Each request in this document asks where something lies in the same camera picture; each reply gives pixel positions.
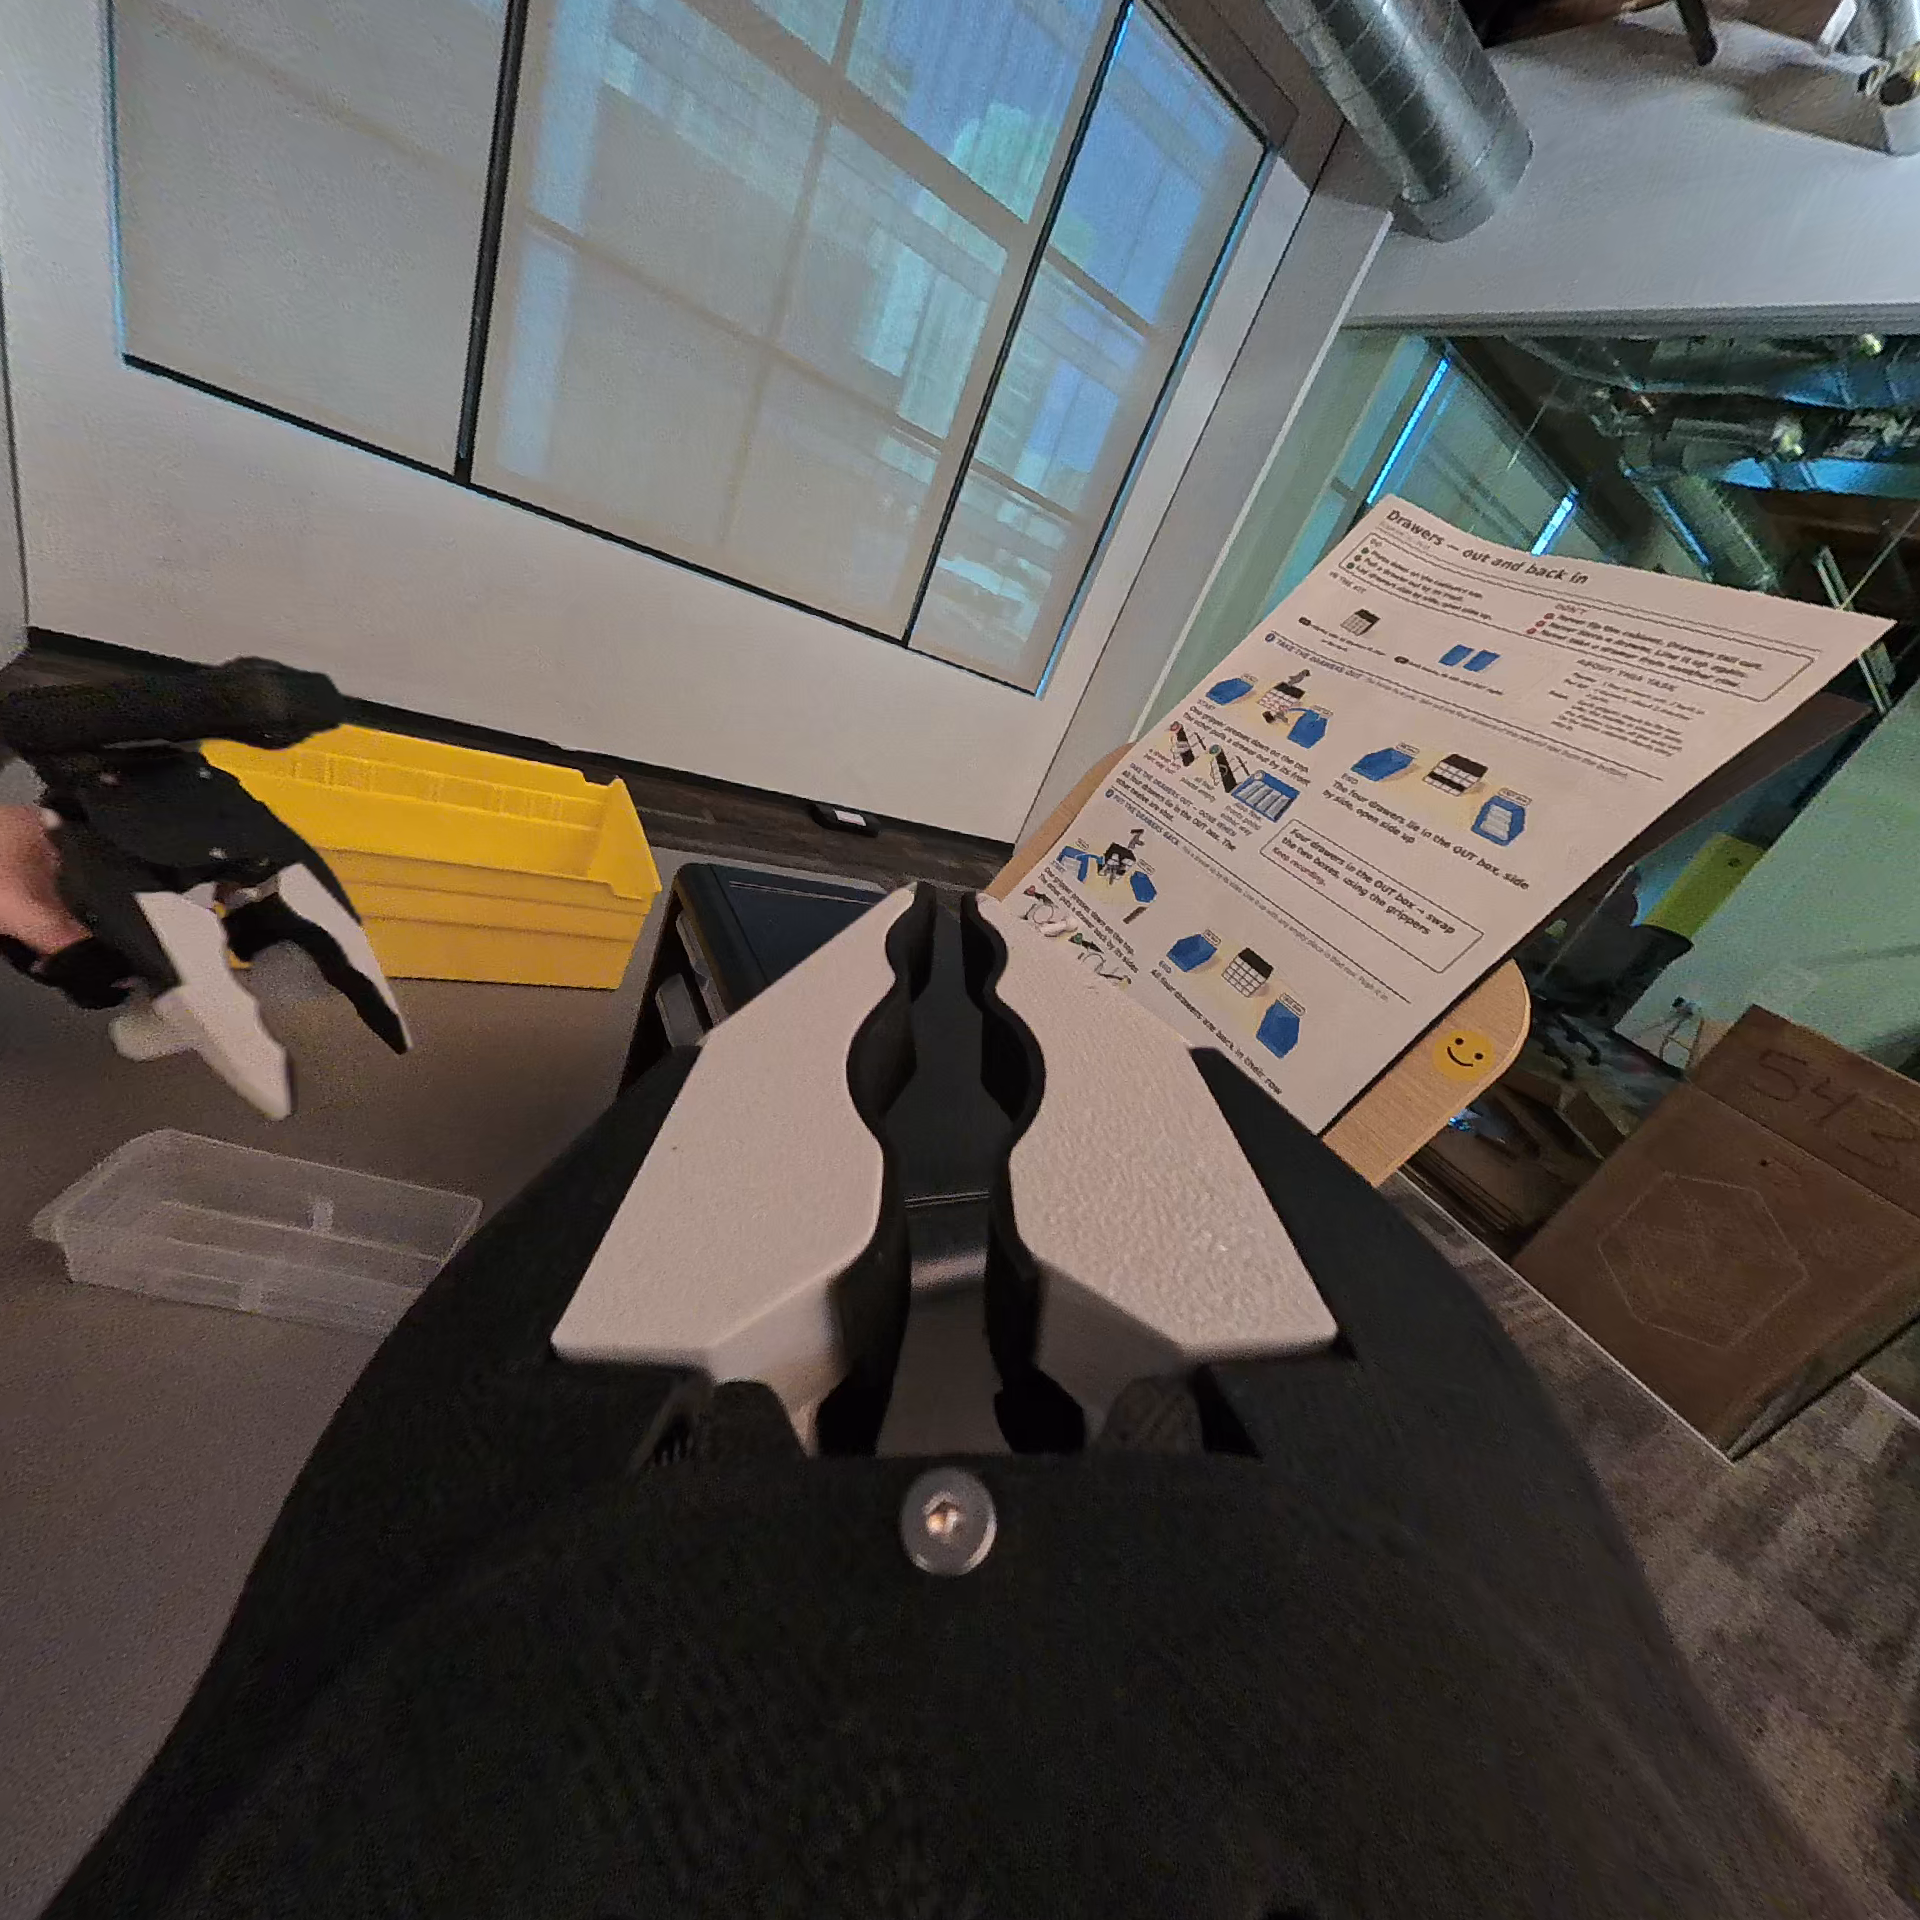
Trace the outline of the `brown panel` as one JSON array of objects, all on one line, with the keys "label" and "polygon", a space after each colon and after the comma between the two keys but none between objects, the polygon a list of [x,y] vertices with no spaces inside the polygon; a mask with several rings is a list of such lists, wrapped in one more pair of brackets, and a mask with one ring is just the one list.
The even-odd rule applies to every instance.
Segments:
[{"label": "brown panel", "polygon": [[1751,1005],[1512,1266],[1739,1457],[1916,1325],[1916,1076]]}]

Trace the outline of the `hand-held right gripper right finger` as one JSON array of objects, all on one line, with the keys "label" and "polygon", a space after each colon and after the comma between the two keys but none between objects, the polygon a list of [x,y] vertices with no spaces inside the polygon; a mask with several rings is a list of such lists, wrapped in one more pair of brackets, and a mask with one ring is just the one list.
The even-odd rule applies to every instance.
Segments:
[{"label": "hand-held right gripper right finger", "polygon": [[992,895],[957,909],[992,1151],[983,1325],[1003,1433],[1094,1433],[1154,1376],[1320,1358],[1338,1320],[1190,1049]]}]

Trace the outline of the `instruction poster on board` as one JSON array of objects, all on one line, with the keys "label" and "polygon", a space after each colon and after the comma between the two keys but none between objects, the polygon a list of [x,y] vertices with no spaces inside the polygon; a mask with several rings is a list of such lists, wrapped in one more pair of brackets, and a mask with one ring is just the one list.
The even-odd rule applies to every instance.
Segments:
[{"label": "instruction poster on board", "polygon": [[[1530,1033],[1530,1014],[1527,981],[1519,964],[1509,957],[1463,993],[1320,1133],[1324,1144],[1366,1184],[1380,1185],[1517,1061]],[[1448,1024],[1493,1036],[1501,1047],[1500,1070],[1466,1082],[1436,1071],[1434,1041]]]}]

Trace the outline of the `silver ventilation duct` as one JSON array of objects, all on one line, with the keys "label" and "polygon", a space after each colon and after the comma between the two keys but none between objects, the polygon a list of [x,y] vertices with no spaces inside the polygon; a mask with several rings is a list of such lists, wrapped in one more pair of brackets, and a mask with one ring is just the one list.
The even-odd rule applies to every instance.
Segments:
[{"label": "silver ventilation duct", "polygon": [[1458,1],[1271,1],[1292,48],[1434,241],[1482,228],[1523,180],[1530,130]]}]

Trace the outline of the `clear plastic drawer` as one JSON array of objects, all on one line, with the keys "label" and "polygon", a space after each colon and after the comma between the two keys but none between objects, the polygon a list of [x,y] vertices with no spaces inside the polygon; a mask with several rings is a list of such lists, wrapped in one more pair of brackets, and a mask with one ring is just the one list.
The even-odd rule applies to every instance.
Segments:
[{"label": "clear plastic drawer", "polygon": [[371,1337],[474,1233],[479,1200],[158,1129],[31,1218],[78,1285]]}]

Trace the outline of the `yellow storage bin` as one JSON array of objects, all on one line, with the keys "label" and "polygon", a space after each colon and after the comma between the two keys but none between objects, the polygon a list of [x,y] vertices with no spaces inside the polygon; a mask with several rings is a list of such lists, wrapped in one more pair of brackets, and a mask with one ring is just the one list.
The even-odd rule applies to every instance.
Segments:
[{"label": "yellow storage bin", "polygon": [[616,780],[371,726],[204,753],[325,855],[388,977],[610,992],[661,894]]}]

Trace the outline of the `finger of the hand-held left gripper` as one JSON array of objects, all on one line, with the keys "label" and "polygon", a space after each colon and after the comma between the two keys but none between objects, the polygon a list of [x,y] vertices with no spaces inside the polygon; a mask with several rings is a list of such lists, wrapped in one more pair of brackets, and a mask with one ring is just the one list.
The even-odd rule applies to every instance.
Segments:
[{"label": "finger of the hand-held left gripper", "polygon": [[223,933],[239,961],[296,948],[392,1053],[413,1038],[352,902],[317,862],[294,862],[254,885],[223,889]]},{"label": "finger of the hand-held left gripper", "polygon": [[133,901],[174,972],[171,986],[148,992],[133,1010],[133,1061],[195,1052],[267,1119],[288,1119],[294,1082],[286,1052],[236,976],[223,918],[207,890],[134,894]]}]

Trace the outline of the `black drawer cabinet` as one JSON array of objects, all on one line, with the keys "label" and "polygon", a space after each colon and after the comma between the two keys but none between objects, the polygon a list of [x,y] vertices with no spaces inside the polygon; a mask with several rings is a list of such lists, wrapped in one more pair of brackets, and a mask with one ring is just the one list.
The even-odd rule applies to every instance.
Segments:
[{"label": "black drawer cabinet", "polygon": [[656,901],[640,937],[638,1013],[615,1087],[627,1092],[668,1052],[675,1052],[662,1047],[647,999],[653,983],[656,946],[671,901],[682,902],[688,943],[698,943],[704,959],[704,992],[714,1030],[862,918],[879,898],[882,889],[869,881],[789,876],[709,858],[682,863]]}]

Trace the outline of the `printed instruction poster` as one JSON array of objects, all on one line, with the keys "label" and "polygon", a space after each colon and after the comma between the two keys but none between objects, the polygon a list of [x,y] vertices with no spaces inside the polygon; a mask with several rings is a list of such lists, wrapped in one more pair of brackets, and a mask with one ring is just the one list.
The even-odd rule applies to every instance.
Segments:
[{"label": "printed instruction poster", "polygon": [[1389,496],[1051,837],[1122,986],[1324,1132],[1885,616],[1534,552]]}]

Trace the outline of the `person's left hand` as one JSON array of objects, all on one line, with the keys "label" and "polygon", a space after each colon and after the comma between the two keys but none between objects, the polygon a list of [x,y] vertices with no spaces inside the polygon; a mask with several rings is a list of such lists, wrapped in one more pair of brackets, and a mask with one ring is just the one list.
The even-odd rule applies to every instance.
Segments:
[{"label": "person's left hand", "polygon": [[60,889],[56,846],[36,807],[3,807],[3,941],[27,964],[90,937]]}]

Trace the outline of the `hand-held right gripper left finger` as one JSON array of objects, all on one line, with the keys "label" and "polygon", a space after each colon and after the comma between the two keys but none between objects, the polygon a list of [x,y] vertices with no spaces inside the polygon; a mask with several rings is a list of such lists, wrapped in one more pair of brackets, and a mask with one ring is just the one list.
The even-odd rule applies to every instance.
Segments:
[{"label": "hand-held right gripper left finger", "polygon": [[758,1382],[824,1454],[870,1454],[909,1308],[879,1138],[917,1065],[903,886],[719,1021],[554,1328],[579,1361]]}]

